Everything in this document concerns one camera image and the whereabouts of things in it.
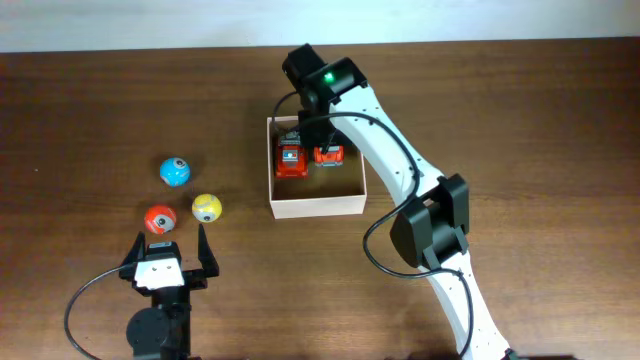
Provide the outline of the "yellow toy ball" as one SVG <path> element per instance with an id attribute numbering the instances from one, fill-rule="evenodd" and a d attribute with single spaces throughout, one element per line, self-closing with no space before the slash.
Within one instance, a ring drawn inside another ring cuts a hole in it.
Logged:
<path id="1" fill-rule="evenodd" d="M 192 214 L 203 223 L 216 221 L 222 215 L 222 203 L 213 194 L 200 194 L 192 202 Z"/>

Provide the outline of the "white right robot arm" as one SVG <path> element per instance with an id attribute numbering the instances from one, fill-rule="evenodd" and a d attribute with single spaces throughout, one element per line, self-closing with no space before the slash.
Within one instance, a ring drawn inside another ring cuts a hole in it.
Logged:
<path id="1" fill-rule="evenodd" d="M 326 153 L 350 144 L 383 181 L 395 207 L 365 232 L 362 245 L 385 222 L 409 279 L 427 279 L 449 321 L 459 356 L 514 359 L 495 325 L 471 266 L 470 194 L 458 174 L 444 175 L 409 143 L 384 112 L 373 87 L 348 57 L 325 62 L 305 44 L 291 51 L 282 71 L 302 105 L 292 128 L 302 147 Z"/>

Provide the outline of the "fire truck with yellow ladder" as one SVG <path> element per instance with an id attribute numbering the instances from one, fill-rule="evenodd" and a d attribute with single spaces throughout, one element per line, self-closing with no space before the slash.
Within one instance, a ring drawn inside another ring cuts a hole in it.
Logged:
<path id="1" fill-rule="evenodd" d="M 313 158 L 317 167 L 342 166 L 344 163 L 344 146 L 330 145 L 326 147 L 315 147 Z"/>

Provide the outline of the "red fire truck grey top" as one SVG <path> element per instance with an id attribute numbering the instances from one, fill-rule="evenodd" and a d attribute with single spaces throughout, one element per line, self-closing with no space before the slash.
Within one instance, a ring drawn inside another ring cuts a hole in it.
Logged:
<path id="1" fill-rule="evenodd" d="M 275 177 L 306 178 L 308 171 L 308 156 L 302 146 L 298 131 L 290 131 L 278 138 L 276 146 Z"/>

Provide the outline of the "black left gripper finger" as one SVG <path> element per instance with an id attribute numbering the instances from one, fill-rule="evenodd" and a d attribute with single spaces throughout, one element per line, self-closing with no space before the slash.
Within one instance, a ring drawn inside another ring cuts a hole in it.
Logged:
<path id="1" fill-rule="evenodd" d="M 125 256 L 122 265 L 134 265 L 138 261 L 144 258 L 146 250 L 146 236 L 144 232 L 139 232 L 136 236 L 136 239 L 129 250 L 128 254 Z"/>
<path id="2" fill-rule="evenodd" d="M 198 260 L 205 273 L 218 273 L 219 265 L 209 245 L 204 226 L 198 226 Z"/>

